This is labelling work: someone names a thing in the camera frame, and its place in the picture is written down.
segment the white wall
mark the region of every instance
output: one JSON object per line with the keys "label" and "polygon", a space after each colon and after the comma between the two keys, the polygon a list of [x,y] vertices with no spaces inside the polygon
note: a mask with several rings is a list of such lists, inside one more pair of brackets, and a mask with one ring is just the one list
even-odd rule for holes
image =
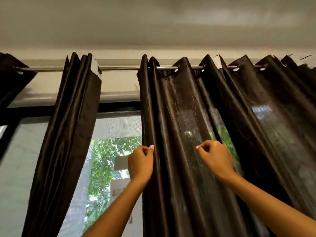
{"label": "white wall", "polygon": [[[106,63],[107,60],[116,61],[120,65],[129,63],[140,63],[142,55],[147,54],[148,58],[154,56],[164,65],[172,65],[178,59],[186,56],[192,65],[199,62],[210,54],[214,57],[220,54],[227,64],[247,54],[255,63],[266,55],[272,54],[278,58],[291,55],[297,64],[308,63],[311,67],[316,66],[316,49],[221,49],[187,47],[186,49],[165,47],[164,49],[153,49],[143,47],[122,47],[121,49],[3,49],[2,52],[10,53],[24,63],[54,63],[60,60],[63,63],[65,57],[71,56],[75,51],[79,56],[92,53],[99,63]],[[55,103],[58,88],[61,80],[61,72],[38,73],[36,77],[17,96],[10,107],[30,105],[53,105]],[[136,71],[112,71],[102,73],[101,102],[134,101],[139,100],[139,84]]]}

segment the forearm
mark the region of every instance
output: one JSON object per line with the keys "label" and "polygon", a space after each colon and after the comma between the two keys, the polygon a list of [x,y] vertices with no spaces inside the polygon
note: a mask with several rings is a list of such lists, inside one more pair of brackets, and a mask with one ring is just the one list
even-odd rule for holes
{"label": "forearm", "polygon": [[133,179],[82,237],[120,237],[146,183]]}
{"label": "forearm", "polygon": [[237,194],[250,209],[278,237],[316,236],[316,221],[252,185],[234,174],[223,182]]}

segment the hand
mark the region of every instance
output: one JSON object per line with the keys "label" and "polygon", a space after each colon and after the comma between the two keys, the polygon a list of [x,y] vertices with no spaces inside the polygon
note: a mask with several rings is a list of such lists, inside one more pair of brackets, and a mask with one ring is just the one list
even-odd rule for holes
{"label": "hand", "polygon": [[138,146],[128,157],[128,171],[131,180],[139,180],[147,184],[154,166],[154,145]]}
{"label": "hand", "polygon": [[196,149],[216,177],[227,179],[236,174],[226,145],[218,141],[207,140],[196,146]]}

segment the white fabric tab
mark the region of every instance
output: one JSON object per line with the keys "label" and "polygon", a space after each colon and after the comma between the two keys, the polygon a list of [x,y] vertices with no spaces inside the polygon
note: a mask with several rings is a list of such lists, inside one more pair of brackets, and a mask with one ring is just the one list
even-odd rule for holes
{"label": "white fabric tab", "polygon": [[94,56],[92,56],[90,69],[94,74],[96,74],[100,78],[100,80],[102,80],[102,75],[101,73],[99,73],[98,66],[99,64],[97,60],[94,58]]}
{"label": "white fabric tab", "polygon": [[221,63],[221,59],[219,58],[219,55],[213,57],[212,60],[215,66],[217,67],[217,69],[222,68],[222,63]]}

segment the curtain fold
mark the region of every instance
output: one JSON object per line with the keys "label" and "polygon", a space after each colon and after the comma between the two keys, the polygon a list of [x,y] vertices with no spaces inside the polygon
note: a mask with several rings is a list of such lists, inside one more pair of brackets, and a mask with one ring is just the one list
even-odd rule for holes
{"label": "curtain fold", "polygon": [[144,236],[274,236],[198,157],[195,146],[206,139],[226,144],[248,181],[316,218],[313,75],[293,63],[267,56],[257,69],[244,56],[231,70],[207,55],[204,70],[184,57],[177,71],[158,71],[143,56],[143,144],[156,147]]}
{"label": "curtain fold", "polygon": [[35,71],[19,71],[15,67],[28,67],[10,54],[0,53],[0,113],[37,74]]}
{"label": "curtain fold", "polygon": [[39,154],[22,237],[56,237],[89,149],[101,93],[91,54],[68,58]]}

